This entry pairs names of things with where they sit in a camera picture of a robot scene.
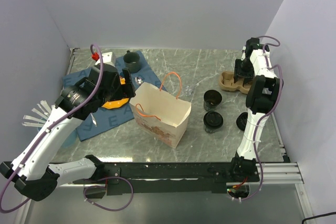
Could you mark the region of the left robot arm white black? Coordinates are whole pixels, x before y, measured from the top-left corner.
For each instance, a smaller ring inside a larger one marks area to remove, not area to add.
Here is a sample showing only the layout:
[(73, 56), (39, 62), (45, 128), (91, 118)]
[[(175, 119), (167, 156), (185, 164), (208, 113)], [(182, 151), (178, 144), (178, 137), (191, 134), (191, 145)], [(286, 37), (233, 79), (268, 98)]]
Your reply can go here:
[(69, 163), (50, 161), (67, 137), (105, 103), (135, 96), (129, 69), (103, 63), (93, 66), (87, 77), (63, 89), (47, 122), (30, 145), (12, 162), (1, 163), (1, 174), (16, 190), (34, 201), (48, 197), (58, 186), (80, 179), (98, 183), (104, 176), (104, 163), (94, 155)]

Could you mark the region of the cream paper bag orange handles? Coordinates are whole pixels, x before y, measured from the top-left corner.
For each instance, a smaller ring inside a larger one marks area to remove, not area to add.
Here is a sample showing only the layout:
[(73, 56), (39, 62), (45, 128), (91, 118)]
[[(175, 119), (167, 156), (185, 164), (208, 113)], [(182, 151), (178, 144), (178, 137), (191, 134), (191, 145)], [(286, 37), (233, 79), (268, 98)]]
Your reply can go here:
[(130, 99), (134, 119), (138, 126), (171, 148), (176, 148), (184, 135), (192, 104), (143, 82)]

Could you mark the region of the brown pulp cup carrier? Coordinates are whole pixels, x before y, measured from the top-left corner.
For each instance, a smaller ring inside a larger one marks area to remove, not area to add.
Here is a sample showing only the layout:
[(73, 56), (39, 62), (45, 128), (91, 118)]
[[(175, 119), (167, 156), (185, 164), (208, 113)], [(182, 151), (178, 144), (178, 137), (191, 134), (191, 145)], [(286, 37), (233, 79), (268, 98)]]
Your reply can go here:
[(242, 94), (247, 94), (251, 88), (252, 81), (245, 82), (245, 79), (241, 77), (238, 77), (237, 81), (235, 81), (232, 71), (224, 71), (219, 76), (218, 85), (224, 91), (239, 91)]

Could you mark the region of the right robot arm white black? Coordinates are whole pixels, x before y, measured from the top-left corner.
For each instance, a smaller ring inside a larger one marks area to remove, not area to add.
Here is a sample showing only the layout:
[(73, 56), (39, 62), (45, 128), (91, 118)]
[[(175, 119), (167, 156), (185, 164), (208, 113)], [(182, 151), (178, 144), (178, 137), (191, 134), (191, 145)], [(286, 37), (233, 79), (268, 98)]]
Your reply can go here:
[(262, 44), (262, 38), (271, 36), (258, 36), (248, 39), (242, 49), (242, 57), (235, 60), (234, 81), (243, 80), (243, 84), (251, 82), (246, 97), (247, 121), (243, 139), (232, 159), (230, 177), (235, 181), (253, 178), (258, 174), (256, 164), (260, 162), (257, 147), (261, 134), (269, 116), (275, 110), (283, 87), (283, 79), (274, 73), (270, 62), (270, 46), (272, 43)]

